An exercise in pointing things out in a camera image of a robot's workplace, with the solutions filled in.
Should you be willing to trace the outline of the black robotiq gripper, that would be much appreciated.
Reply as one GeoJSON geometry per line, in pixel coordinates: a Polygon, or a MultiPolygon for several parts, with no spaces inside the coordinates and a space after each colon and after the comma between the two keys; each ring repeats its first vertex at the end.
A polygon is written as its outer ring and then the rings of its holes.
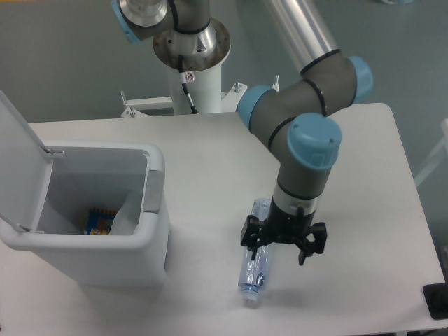
{"type": "Polygon", "coordinates": [[[256,259],[258,249],[272,243],[295,244],[299,249],[299,265],[314,254],[323,254],[328,237],[324,222],[312,225],[315,211],[306,214],[299,206],[294,214],[279,208],[274,200],[271,201],[268,217],[260,220],[255,215],[248,215],[241,230],[241,246],[251,253],[252,260],[256,259]]]}

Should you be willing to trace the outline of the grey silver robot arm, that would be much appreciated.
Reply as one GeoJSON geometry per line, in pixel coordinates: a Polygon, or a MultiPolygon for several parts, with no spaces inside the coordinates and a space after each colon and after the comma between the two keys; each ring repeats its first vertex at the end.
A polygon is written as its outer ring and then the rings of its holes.
{"type": "MultiPolygon", "coordinates": [[[[230,51],[227,29],[208,1],[113,1],[114,15],[130,43],[147,39],[173,72],[174,112],[221,110],[221,82],[199,75],[219,67],[230,51]]],[[[247,217],[241,245],[257,253],[272,243],[296,245],[299,263],[324,251],[324,223],[313,223],[316,205],[342,140],[331,115],[366,98],[372,72],[360,57],[345,57],[312,1],[266,1],[300,81],[284,90],[258,85],[237,105],[241,121],[279,161],[268,216],[247,217]]]]}

